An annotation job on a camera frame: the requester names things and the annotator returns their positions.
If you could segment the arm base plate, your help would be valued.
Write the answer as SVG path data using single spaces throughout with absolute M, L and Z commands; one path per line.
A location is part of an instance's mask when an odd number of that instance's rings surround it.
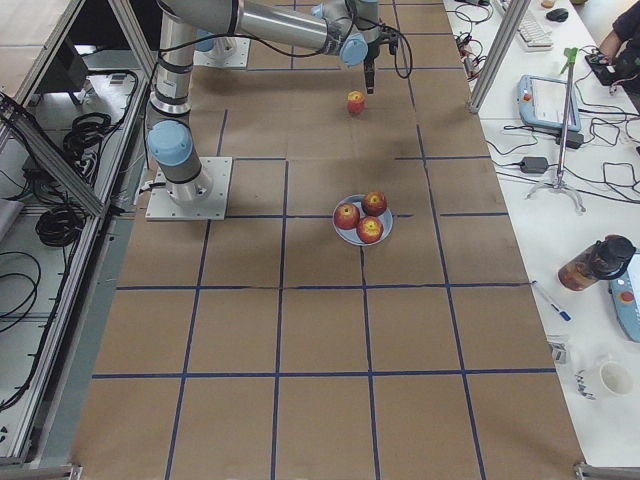
M 250 49 L 248 39 L 221 37 L 196 44 L 193 63 L 217 69 L 242 70 L 247 67 Z
M 175 184 L 158 170 L 151 190 L 146 219 L 149 221 L 197 221 L 225 219 L 231 180 L 231 157 L 201 157 L 200 175 L 190 183 Z

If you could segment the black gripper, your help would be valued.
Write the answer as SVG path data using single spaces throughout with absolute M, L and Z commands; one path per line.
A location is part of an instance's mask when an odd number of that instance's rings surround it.
M 366 93 L 372 95 L 375 92 L 375 59 L 376 47 L 368 46 L 368 52 L 363 62 L 363 73 L 366 85 Z

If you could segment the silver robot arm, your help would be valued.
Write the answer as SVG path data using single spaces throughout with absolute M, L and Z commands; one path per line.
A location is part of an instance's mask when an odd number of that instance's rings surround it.
M 163 17 L 147 107 L 147 145 L 169 198 L 179 205 L 206 198 L 213 187 L 189 127 L 195 51 L 226 59 L 239 39 L 299 47 L 337 56 L 349 67 L 362 66 L 365 88 L 374 91 L 383 41 L 375 1 L 324 1 L 310 13 L 258 1 L 162 1 L 159 7 Z

